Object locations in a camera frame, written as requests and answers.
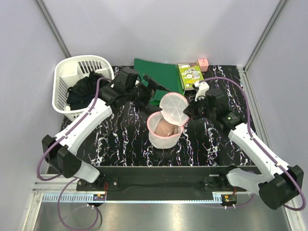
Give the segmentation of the beige pink bra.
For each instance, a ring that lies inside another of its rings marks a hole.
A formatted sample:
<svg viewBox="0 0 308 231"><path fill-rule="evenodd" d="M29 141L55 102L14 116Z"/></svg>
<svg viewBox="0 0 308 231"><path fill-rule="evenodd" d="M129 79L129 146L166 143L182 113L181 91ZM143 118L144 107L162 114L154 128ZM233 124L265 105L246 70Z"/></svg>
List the beige pink bra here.
<svg viewBox="0 0 308 231"><path fill-rule="evenodd" d="M162 137L170 137L173 135L178 134L179 127L176 125L173 125L163 118L159 121L154 134Z"/></svg>

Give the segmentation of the white mesh laundry bag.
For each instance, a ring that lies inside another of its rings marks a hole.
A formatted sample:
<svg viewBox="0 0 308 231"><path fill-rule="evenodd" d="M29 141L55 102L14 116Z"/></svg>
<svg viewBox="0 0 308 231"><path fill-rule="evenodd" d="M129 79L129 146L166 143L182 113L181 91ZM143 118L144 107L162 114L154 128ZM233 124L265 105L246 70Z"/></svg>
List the white mesh laundry bag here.
<svg viewBox="0 0 308 231"><path fill-rule="evenodd" d="M184 130L184 125L189 117L183 111L189 106L186 98L176 92L167 93L162 97L159 107L161 111L151 114L147 119L149 141L157 149L169 149L174 147ZM170 137L162 137L154 134L161 119L179 127L178 134Z"/></svg>

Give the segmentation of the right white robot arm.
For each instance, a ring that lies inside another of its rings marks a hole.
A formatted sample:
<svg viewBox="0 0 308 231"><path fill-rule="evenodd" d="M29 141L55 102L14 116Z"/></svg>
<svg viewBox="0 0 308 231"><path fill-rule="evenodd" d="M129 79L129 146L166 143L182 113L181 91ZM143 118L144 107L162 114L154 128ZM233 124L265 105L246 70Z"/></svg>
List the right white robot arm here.
<svg viewBox="0 0 308 231"><path fill-rule="evenodd" d="M260 173L251 173L239 167L230 167L229 171L218 179L219 187L229 191L239 187L258 195L264 204L276 210L300 196L302 205L292 208L302 211L306 208L306 198L301 190L304 171L298 166L290 166L279 158L262 140L253 134L250 120L244 120L227 104L227 96L219 89L198 86L195 99L190 102L185 114L191 119L206 118L216 129L236 143L257 166Z"/></svg>

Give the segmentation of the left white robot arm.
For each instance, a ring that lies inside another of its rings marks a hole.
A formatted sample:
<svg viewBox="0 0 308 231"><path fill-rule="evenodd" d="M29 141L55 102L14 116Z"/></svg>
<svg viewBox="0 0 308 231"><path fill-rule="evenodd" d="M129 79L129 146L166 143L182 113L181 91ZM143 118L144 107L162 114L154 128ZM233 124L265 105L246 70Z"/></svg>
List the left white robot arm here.
<svg viewBox="0 0 308 231"><path fill-rule="evenodd" d="M104 184L102 174L95 166L77 158L76 152L100 123L127 102L133 102L148 115L161 111L160 107L150 104L157 90L170 91L150 76L141 77L138 71L130 68L121 69L103 87L97 83L90 105L66 129L42 139L44 154L38 162L37 178L45 180L40 174L40 166L46 161L57 171L58 177L83 179L91 189L100 190Z"/></svg>

